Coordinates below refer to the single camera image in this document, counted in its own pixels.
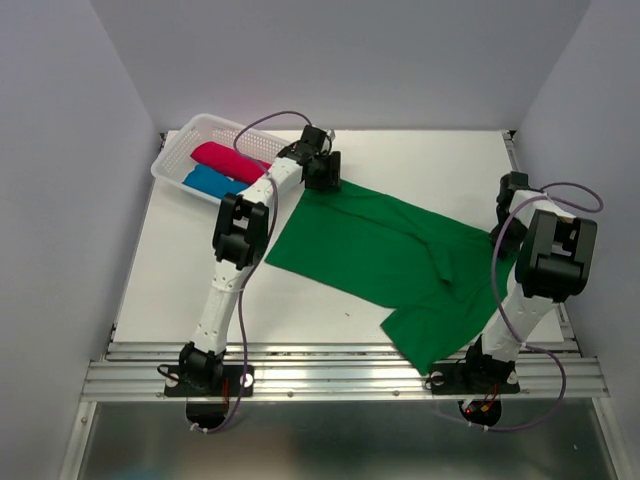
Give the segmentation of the green t shirt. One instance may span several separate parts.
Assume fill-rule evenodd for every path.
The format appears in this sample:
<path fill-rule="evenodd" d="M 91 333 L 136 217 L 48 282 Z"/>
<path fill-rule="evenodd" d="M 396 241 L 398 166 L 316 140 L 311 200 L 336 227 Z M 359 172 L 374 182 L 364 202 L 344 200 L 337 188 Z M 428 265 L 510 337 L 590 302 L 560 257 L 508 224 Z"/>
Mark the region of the green t shirt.
<path fill-rule="evenodd" d="M 425 375 L 505 297 L 516 257 L 493 251 L 484 230 L 344 182 L 303 193 L 266 262 L 390 309 L 382 330 Z"/>

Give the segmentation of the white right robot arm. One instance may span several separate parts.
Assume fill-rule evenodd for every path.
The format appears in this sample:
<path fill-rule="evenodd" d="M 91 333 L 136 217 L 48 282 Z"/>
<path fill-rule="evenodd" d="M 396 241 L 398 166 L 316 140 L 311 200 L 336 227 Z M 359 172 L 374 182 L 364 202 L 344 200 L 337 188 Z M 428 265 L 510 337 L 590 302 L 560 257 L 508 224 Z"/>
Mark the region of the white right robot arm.
<path fill-rule="evenodd" d="M 482 390 L 514 380 L 520 351 L 533 349 L 528 343 L 532 331 L 557 305 L 585 289 L 598 226 L 565 211 L 563 204 L 575 206 L 532 188 L 525 173 L 512 171 L 501 178 L 498 225 L 491 232 L 491 280 L 497 280 L 499 258 L 517 258 L 506 296 L 460 366 L 466 387 Z"/>

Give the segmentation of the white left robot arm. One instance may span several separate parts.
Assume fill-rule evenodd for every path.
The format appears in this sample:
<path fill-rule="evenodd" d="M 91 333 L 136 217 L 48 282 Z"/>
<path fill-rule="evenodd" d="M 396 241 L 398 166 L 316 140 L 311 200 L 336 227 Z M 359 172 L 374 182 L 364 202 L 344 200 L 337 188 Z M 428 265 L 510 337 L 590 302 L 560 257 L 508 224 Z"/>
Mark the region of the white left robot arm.
<path fill-rule="evenodd" d="M 270 162 L 238 149 L 244 128 L 234 138 L 230 154 L 203 151 L 218 163 L 214 170 L 237 180 L 239 167 L 249 168 L 245 188 L 220 199 L 212 237 L 213 279 L 203 312 L 178 357 L 176 381 L 199 393 L 215 392 L 224 382 L 228 329 L 238 297 L 270 242 L 280 197 L 302 183 L 307 189 L 335 191 L 340 187 L 341 154 L 333 150 L 335 134 L 307 124 L 298 140 L 276 149 Z"/>

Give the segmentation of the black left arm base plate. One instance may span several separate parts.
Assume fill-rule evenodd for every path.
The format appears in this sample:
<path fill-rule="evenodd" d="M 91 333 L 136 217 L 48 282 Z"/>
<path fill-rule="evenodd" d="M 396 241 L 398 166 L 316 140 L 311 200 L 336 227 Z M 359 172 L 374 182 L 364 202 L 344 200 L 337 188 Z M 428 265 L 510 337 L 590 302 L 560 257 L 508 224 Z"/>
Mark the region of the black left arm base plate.
<path fill-rule="evenodd" d="M 221 375 L 215 379 L 199 379 L 182 373 L 178 365 L 160 364 L 157 372 L 164 378 L 163 395 L 169 398 L 230 398 L 253 395 L 254 368 L 247 367 L 243 377 L 243 365 L 224 365 Z"/>

